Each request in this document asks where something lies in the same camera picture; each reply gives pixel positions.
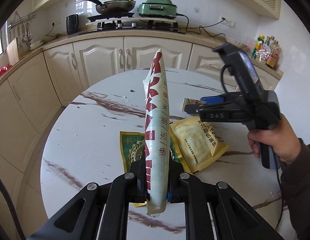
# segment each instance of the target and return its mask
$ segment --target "gas stove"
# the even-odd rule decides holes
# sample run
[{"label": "gas stove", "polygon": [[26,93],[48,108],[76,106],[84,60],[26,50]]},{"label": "gas stove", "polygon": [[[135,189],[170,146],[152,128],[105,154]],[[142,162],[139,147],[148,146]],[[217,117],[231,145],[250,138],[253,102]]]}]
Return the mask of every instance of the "gas stove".
[{"label": "gas stove", "polygon": [[97,23],[96,29],[80,32],[79,34],[127,29],[160,30],[184,33],[178,29],[178,23],[174,19],[133,17],[133,15],[134,13],[129,12],[115,12],[88,17],[87,19],[90,20],[90,23],[87,23],[86,25],[95,25]]}]

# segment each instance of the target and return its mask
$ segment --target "frying pan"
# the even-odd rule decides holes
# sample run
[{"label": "frying pan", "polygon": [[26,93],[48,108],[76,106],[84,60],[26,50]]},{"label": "frying pan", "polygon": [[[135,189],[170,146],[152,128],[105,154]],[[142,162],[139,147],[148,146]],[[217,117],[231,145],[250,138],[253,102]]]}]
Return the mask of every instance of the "frying pan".
[{"label": "frying pan", "polygon": [[96,11],[100,14],[110,13],[110,12],[129,12],[134,9],[134,0],[111,0],[106,2],[101,2],[99,0],[84,0],[90,1],[96,4]]}]

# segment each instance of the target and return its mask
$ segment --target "green food package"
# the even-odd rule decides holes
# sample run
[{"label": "green food package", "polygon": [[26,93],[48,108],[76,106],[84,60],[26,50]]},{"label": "green food package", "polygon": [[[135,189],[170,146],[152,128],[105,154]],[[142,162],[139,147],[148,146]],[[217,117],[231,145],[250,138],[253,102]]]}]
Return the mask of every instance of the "green food package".
[{"label": "green food package", "polygon": [[[145,145],[145,135],[139,132],[123,132],[119,133],[120,153],[122,155],[124,171],[128,172],[133,161],[138,161],[142,156],[143,147]],[[170,131],[169,151],[174,162],[183,165],[184,171],[191,173],[187,163],[178,148],[177,141]]]}]

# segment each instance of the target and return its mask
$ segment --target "pan lid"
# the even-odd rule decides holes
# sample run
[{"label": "pan lid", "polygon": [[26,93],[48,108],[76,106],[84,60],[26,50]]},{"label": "pan lid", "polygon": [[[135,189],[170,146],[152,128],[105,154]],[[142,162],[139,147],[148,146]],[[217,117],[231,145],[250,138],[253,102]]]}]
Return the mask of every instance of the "pan lid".
[{"label": "pan lid", "polygon": [[110,1],[103,2],[103,4],[114,3],[114,2],[128,2],[128,0],[110,0]]},{"label": "pan lid", "polygon": [[147,1],[146,1],[145,3],[143,3],[143,4],[147,4],[147,3],[172,5],[172,6],[177,7],[176,5],[174,5],[174,4],[172,3],[171,0],[147,0]]}]

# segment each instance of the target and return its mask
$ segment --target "marble table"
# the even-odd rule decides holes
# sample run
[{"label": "marble table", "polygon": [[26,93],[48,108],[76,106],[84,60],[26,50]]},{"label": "marble table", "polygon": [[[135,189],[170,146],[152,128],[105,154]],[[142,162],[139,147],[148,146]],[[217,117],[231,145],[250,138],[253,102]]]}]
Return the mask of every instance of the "marble table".
[{"label": "marble table", "polygon": [[[105,184],[124,173],[120,131],[144,132],[143,80],[148,70],[117,74],[91,86],[64,110],[45,145],[41,164],[42,198],[52,217],[89,182]],[[223,93],[219,81],[185,70],[167,69],[170,120],[189,115],[181,111],[184,98],[200,99]],[[225,181],[273,227],[281,201],[276,173],[262,167],[240,123],[213,123],[230,149],[215,163],[196,173],[202,181]],[[158,218],[146,207],[130,205],[127,239],[185,239],[184,204],[168,204]]]}]

